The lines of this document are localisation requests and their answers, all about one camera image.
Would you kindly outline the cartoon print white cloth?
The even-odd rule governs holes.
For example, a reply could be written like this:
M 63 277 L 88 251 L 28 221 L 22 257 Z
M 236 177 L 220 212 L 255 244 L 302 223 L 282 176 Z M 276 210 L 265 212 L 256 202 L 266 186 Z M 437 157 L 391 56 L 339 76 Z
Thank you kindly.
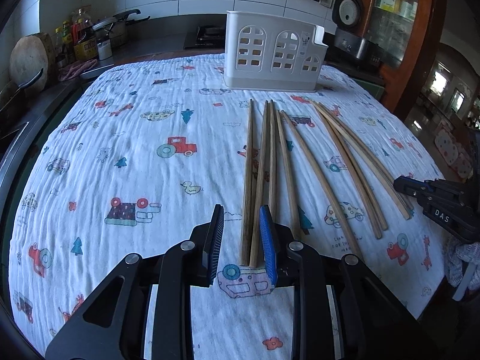
M 342 228 L 298 147 L 303 139 L 329 181 L 364 261 L 419 316 L 444 276 L 444 234 L 420 208 L 405 219 L 367 166 L 363 173 L 388 228 L 370 219 L 320 103 L 394 177 L 441 176 L 412 133 L 354 80 L 320 69 L 318 91 L 232 90 L 222 55 L 130 63 L 104 72 L 41 148 L 16 210 L 8 283 L 13 318 L 44 352 L 93 289 L 127 254 L 162 254 L 224 207 L 214 285 L 191 292 L 197 359 L 288 359 L 293 292 L 239 262 L 247 125 L 267 101 L 288 119 L 286 146 L 303 240 L 320 253 L 350 252 Z

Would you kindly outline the wooden glass door cabinet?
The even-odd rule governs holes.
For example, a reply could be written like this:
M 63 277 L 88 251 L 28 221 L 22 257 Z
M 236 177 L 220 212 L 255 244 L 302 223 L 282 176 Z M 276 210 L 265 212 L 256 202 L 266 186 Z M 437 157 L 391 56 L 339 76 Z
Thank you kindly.
M 381 103 L 406 119 L 439 47 L 447 0 L 362 0 L 357 33 L 380 47 Z

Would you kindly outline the black rice cooker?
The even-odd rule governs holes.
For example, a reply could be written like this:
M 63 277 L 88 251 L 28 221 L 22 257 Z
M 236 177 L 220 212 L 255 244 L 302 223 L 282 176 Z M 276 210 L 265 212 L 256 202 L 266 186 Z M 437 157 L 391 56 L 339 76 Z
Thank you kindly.
M 363 18 L 361 0 L 334 0 L 332 20 L 337 25 L 334 46 L 360 62 L 378 65 L 380 52 L 377 44 L 356 34 Z

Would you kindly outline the white plastic utensil holder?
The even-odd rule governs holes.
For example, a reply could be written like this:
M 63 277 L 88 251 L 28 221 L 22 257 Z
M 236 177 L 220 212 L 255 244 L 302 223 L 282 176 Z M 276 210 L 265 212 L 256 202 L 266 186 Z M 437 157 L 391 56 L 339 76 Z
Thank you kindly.
M 229 10 L 224 82 L 231 89 L 312 92 L 328 49 L 324 35 L 318 24 Z

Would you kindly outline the black wok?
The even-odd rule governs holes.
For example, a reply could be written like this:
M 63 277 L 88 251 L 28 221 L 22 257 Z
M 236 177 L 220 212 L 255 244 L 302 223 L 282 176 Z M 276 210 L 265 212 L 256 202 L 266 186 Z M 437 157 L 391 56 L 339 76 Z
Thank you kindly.
M 1 90 L 1 111 L 5 111 L 15 97 L 23 94 L 27 89 L 37 83 L 43 75 L 43 71 L 43 68 L 40 69 L 38 73 L 30 80 L 21 84 L 16 84 L 12 80 L 9 81 L 8 84 Z

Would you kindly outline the pink cloth on counter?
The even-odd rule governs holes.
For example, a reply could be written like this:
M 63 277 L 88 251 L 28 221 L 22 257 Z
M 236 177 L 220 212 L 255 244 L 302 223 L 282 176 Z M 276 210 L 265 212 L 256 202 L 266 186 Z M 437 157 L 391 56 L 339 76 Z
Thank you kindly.
M 75 61 L 66 67 L 58 70 L 58 81 L 64 82 L 80 76 L 83 72 L 88 72 L 98 65 L 96 58 L 86 61 Z

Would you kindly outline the small white jar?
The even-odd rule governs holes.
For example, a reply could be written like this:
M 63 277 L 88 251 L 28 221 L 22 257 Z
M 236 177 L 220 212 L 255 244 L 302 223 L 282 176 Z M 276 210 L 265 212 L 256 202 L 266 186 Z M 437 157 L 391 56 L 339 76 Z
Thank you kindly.
M 100 61 L 112 57 L 112 46 L 109 38 L 101 40 L 97 43 L 97 54 Z

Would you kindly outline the yellow label sauce bottle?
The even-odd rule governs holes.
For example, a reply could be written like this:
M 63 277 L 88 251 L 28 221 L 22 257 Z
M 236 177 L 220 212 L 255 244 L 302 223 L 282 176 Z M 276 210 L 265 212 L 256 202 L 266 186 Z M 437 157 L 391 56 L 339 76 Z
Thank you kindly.
M 98 57 L 95 30 L 85 8 L 79 8 L 72 26 L 76 59 L 87 61 Z

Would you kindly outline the round wooden cutting board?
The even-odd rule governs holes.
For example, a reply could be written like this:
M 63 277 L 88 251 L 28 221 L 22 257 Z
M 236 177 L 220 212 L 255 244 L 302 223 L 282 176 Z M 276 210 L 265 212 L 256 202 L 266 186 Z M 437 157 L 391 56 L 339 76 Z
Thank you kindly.
M 35 33 L 21 37 L 10 53 L 10 79 L 19 86 L 32 80 L 41 70 L 40 78 L 28 91 L 39 93 L 56 78 L 55 48 L 50 35 Z

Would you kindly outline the silver pressure cooker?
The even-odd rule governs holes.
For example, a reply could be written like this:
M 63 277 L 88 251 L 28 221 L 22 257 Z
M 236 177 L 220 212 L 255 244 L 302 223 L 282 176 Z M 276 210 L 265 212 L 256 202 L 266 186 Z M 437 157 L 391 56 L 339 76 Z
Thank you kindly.
M 127 27 L 151 18 L 150 16 L 142 19 L 130 18 L 130 16 L 139 16 L 141 13 L 139 9 L 132 9 L 102 19 L 93 25 L 95 37 L 98 41 L 109 38 L 113 48 L 121 48 L 127 41 Z

